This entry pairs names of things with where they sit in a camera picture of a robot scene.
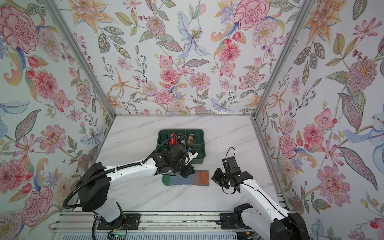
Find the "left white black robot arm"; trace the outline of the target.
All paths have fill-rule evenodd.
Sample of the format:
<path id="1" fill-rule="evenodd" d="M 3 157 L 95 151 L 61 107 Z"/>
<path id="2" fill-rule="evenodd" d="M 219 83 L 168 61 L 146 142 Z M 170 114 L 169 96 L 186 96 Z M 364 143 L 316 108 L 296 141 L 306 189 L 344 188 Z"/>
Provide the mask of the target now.
<path id="1" fill-rule="evenodd" d="M 110 192 L 126 185 L 131 180 L 172 172 L 187 178 L 195 173 L 190 161 L 198 152 L 182 145 L 174 145 L 170 150 L 155 152 L 148 160 L 134 162 L 124 166 L 104 167 L 96 163 L 84 174 L 79 184 L 90 181 L 78 191 L 83 212 L 93 212 L 103 217 L 108 223 L 121 218 L 123 210 Z"/>

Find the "blue green orange sock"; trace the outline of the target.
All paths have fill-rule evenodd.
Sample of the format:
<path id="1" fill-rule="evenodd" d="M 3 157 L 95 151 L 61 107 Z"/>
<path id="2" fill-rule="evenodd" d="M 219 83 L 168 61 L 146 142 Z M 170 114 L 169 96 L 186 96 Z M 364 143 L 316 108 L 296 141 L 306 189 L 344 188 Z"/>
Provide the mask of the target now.
<path id="1" fill-rule="evenodd" d="M 208 187 L 210 182 L 209 171 L 198 170 L 187 178 L 180 175 L 163 175 L 162 182 L 165 186 L 193 185 Z"/>

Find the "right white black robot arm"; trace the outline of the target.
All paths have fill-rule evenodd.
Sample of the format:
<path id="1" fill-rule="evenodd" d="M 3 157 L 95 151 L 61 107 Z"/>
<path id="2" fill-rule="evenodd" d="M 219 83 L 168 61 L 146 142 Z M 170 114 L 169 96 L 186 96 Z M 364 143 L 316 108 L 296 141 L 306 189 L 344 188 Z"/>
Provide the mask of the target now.
<path id="1" fill-rule="evenodd" d="M 256 232 L 263 240 L 310 240 L 304 219 L 290 213 L 269 197 L 247 171 L 241 171 L 235 157 L 222 159 L 224 170 L 217 169 L 212 180 L 223 190 L 233 187 L 248 202 L 232 213 L 220 214 L 222 229 Z"/>

